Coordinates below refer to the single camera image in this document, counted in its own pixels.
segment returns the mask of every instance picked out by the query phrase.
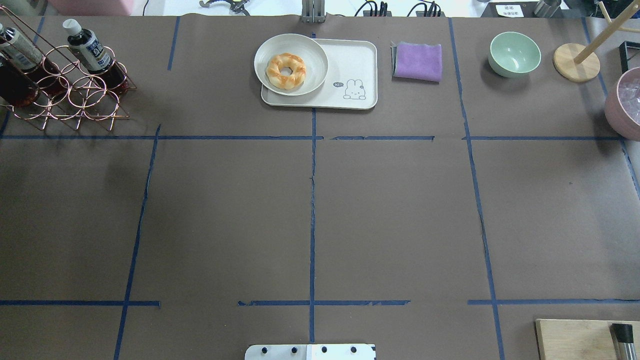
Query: pink container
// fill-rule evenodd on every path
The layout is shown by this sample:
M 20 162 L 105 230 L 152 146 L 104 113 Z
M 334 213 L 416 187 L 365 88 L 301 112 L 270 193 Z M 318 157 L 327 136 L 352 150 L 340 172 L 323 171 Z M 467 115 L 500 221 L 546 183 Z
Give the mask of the pink container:
M 134 0 L 49 0 L 61 15 L 122 15 L 133 11 Z
M 622 74 L 616 86 L 609 91 L 605 101 L 604 115 L 609 125 L 620 135 L 629 140 L 640 141 L 640 125 L 622 107 L 620 102 L 620 84 L 630 83 L 640 78 L 640 67 L 633 68 Z

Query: bunny drawing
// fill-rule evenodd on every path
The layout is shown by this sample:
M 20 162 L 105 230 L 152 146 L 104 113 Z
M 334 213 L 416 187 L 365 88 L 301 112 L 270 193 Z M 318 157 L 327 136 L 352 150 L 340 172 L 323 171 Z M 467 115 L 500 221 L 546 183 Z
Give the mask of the bunny drawing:
M 364 94 L 364 86 L 362 86 L 362 80 L 352 80 L 347 81 L 347 88 L 344 91 L 345 99 L 352 100 L 364 100 L 367 97 Z

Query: bread ring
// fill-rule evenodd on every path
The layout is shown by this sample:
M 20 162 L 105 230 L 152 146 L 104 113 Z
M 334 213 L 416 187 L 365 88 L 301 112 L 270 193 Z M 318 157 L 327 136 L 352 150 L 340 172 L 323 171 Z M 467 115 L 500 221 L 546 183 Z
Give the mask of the bread ring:
M 291 69 L 291 75 L 280 73 L 286 67 Z M 289 53 L 276 55 L 269 61 L 267 77 L 273 86 L 279 89 L 291 90 L 305 82 L 307 66 L 299 56 Z

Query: bottle label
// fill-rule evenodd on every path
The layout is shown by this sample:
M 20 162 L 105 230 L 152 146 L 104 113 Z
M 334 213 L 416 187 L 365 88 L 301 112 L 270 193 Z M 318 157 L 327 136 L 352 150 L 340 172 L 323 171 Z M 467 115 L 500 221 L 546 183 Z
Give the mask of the bottle label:
M 38 65 L 44 55 L 20 31 L 16 31 L 13 39 L 0 44 L 9 61 L 20 70 L 29 70 Z
M 91 39 L 84 45 L 69 45 L 71 53 L 90 71 L 106 69 L 111 63 L 111 57 L 91 32 Z

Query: bowl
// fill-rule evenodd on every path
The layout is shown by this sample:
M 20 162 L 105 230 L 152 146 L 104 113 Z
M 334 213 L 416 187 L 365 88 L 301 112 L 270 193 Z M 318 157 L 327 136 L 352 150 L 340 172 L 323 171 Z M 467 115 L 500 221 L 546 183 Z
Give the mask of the bowl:
M 540 48 L 525 34 L 508 31 L 491 41 L 489 65 L 505 78 L 518 78 L 532 72 L 541 59 Z
M 640 79 L 640 67 L 633 68 L 620 76 L 616 85 L 609 91 L 604 106 L 604 115 L 609 125 L 629 140 L 640 141 L 640 125 L 627 113 L 620 98 L 620 85 Z
M 298 55 L 307 66 L 307 77 L 302 85 L 291 90 L 277 88 L 267 77 L 267 65 L 275 55 Z M 260 82 L 269 90 L 282 95 L 304 95 L 319 88 L 329 71 L 329 59 L 324 49 L 313 39 L 299 34 L 281 34 L 260 45 L 253 59 L 253 69 Z

